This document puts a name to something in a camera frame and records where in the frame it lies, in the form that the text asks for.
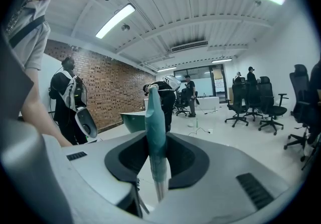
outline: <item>glass door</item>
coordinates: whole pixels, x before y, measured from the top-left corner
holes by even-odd
[[[225,81],[225,73],[222,64],[211,66],[212,69],[212,79],[215,85],[215,94],[219,97],[220,102],[226,101],[227,89]]]

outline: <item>white ceiling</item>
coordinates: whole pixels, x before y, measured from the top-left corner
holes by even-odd
[[[247,50],[270,29],[286,4],[261,0],[52,0],[46,20],[50,39],[96,51],[152,73],[190,62],[211,62]],[[103,39],[95,37],[115,11],[132,3],[136,11]],[[130,30],[121,30],[123,24]],[[171,53],[194,41],[208,47]]]

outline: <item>floor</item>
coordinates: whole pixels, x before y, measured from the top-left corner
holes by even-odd
[[[179,133],[212,141],[215,143],[233,146],[247,153],[279,176],[284,178],[289,185],[293,185],[302,179],[301,168],[304,163],[300,162],[303,151],[300,145],[289,147],[287,150],[283,146],[287,143],[289,134],[302,135],[303,129],[296,130],[294,127],[300,127],[293,117],[280,117],[277,122],[284,124],[284,130],[278,128],[277,135],[273,135],[272,127],[265,127],[262,131],[258,131],[259,119],[252,121],[252,116],[247,117],[249,126],[245,123],[238,122],[233,128],[234,121],[224,123],[224,120],[231,118],[233,111],[227,109],[226,104],[220,104],[220,108],[215,113],[205,115],[202,111],[196,111],[196,118],[187,118],[185,115],[173,115],[172,133]],[[196,121],[199,128],[205,131],[213,129],[212,134],[205,133],[201,129],[196,133]],[[193,123],[193,127],[188,127],[189,123]],[[129,134],[124,125],[120,125],[109,131],[103,132],[98,136],[103,139],[112,139],[119,136]],[[150,173],[149,159],[146,161],[138,177],[140,178],[140,196],[149,209],[153,209],[157,205],[157,196]],[[170,179],[170,167],[168,164],[168,179]]]

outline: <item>whiteboard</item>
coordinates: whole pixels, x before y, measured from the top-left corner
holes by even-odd
[[[61,67],[61,61],[55,59],[44,53],[42,57],[41,70],[38,71],[39,79],[39,94],[41,102],[47,109],[47,112],[54,111],[56,107],[56,100],[51,99],[51,110],[50,110],[50,97],[48,88],[50,87],[50,81],[56,71]]]

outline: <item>black office chair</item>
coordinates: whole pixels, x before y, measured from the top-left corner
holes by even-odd
[[[265,123],[265,124],[259,127],[259,131],[261,131],[262,127],[272,126],[275,130],[273,134],[276,135],[277,130],[275,125],[282,126],[281,129],[283,130],[283,124],[275,122],[274,118],[276,116],[281,116],[286,113],[287,109],[285,107],[282,107],[281,104],[282,104],[283,98],[284,99],[288,99],[288,98],[284,97],[286,93],[280,93],[279,94],[281,96],[280,104],[279,106],[275,106],[274,96],[272,91],[272,84],[270,83],[270,79],[268,77],[260,77],[260,78],[261,78],[261,83],[258,84],[258,87],[261,93],[261,110],[264,114],[269,115],[271,119],[268,121],[260,121],[260,125],[262,123]]]
[[[181,113],[184,113],[185,116],[187,116],[186,113],[190,113],[190,111],[186,110],[186,107],[188,106],[189,106],[189,101],[186,96],[186,88],[183,88],[182,92],[178,93],[178,98],[176,99],[176,102],[175,102],[175,107],[177,109],[176,116],[178,116],[178,114],[181,114]]]
[[[225,120],[225,123],[230,120],[235,120],[232,127],[235,127],[235,124],[238,121],[242,121],[246,123],[246,126],[249,125],[249,123],[246,121],[245,117],[240,117],[240,114],[246,113],[248,109],[247,101],[246,101],[246,85],[241,83],[241,81],[238,82],[238,79],[235,81],[235,83],[232,85],[233,90],[233,96],[234,96],[234,102],[233,104],[230,104],[230,100],[227,100],[227,107],[229,110],[233,110],[236,114],[229,119]]]
[[[308,89],[309,76],[307,73],[307,69],[304,65],[296,64],[294,68],[295,68],[295,71],[290,73],[290,80],[292,82],[292,86],[294,89],[296,104],[293,111],[291,112],[291,115],[294,116],[296,122],[302,123],[302,126],[305,128],[305,131],[302,137],[294,134],[290,134],[288,136],[288,139],[293,137],[296,139],[296,141],[287,143],[284,146],[285,150],[287,149],[288,146],[297,145],[297,144],[301,144],[302,147],[304,148],[305,141],[307,139],[306,133],[309,126],[308,119],[305,118],[308,108],[310,106],[309,103],[305,102],[306,100],[305,92]]]
[[[247,101],[249,104],[249,109],[252,111],[248,111],[246,116],[253,116],[253,121],[255,121],[255,116],[260,116],[263,118],[262,114],[258,113],[258,110],[261,108],[261,99],[260,99],[260,91],[258,90],[258,86],[246,84],[247,87]]]

